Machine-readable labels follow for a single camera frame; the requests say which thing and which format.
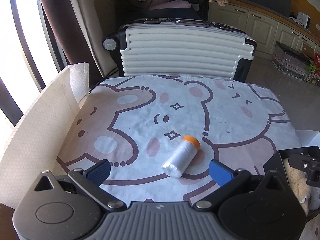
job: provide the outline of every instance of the plastic film roll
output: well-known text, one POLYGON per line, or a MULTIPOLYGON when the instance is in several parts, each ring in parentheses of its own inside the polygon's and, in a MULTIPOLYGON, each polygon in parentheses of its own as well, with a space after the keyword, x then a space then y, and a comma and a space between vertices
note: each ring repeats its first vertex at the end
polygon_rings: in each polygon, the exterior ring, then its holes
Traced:
POLYGON ((183 137, 173 154, 162 164, 161 169, 169 177, 180 178, 200 149, 199 141, 192 136, 183 137))

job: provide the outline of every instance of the pack of water bottles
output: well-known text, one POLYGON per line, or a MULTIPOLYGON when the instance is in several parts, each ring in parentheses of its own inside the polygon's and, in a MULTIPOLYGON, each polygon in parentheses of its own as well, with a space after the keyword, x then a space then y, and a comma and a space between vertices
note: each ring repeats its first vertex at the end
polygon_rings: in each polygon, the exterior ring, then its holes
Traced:
POLYGON ((300 52, 277 41, 273 58, 276 61, 274 65, 278 71, 300 81, 306 80, 310 62, 300 52))

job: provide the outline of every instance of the black box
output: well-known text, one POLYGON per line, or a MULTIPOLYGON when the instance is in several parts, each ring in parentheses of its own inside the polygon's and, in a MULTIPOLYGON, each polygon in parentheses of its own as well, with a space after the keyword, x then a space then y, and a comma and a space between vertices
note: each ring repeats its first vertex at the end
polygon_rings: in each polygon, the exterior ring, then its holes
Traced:
MULTIPOLYGON (((283 159, 289 158, 291 154, 302 154, 302 155, 309 155, 310 157, 314 157, 316 159, 320 159, 320 149, 318 146, 311 146, 311 147, 302 147, 302 148, 295 148, 295 149, 288 149, 288 150, 280 150, 277 151, 264 165, 263 169, 265 174, 267 174, 270 170, 276 170, 281 173, 284 178, 287 178, 287 174, 284 169, 283 159)), ((307 222, 316 217, 320 214, 320 208, 318 210, 309 211, 307 216, 307 222)))

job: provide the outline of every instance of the wooden countertop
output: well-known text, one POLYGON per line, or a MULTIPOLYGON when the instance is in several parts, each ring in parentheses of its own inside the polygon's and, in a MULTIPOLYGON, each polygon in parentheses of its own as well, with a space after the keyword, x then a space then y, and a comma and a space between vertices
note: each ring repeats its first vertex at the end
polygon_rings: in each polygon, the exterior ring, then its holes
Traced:
POLYGON ((277 13, 276 11, 273 11, 267 7, 264 7, 262 5, 259 5, 257 3, 248 1, 248 0, 228 0, 229 4, 233 4, 233 5, 238 5, 250 10, 254 10, 257 12, 260 12, 262 14, 265 14, 275 20, 277 20, 278 22, 281 22, 285 25, 288 25, 289 27, 293 28, 294 30, 296 30, 297 32, 301 33, 302 35, 306 36, 307 38, 309 38, 311 41, 313 41, 315 44, 317 44, 318 46, 320 46, 320 39, 317 38, 315 35, 313 35, 310 31, 308 31, 307 29, 303 28, 302 26, 298 25, 297 23, 295 23, 294 21, 292 21, 291 19, 277 13))

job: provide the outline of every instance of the white appliance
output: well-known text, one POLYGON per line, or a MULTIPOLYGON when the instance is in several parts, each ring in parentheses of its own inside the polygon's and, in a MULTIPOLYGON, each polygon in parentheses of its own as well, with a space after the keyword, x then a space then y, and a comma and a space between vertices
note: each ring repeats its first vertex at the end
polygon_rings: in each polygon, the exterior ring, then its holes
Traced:
POLYGON ((241 30, 196 20, 153 20, 119 31, 125 76, 187 74, 245 81, 257 43, 241 30))
POLYGON ((299 12, 297 20, 303 24, 303 27, 309 30, 311 18, 305 13, 299 12))

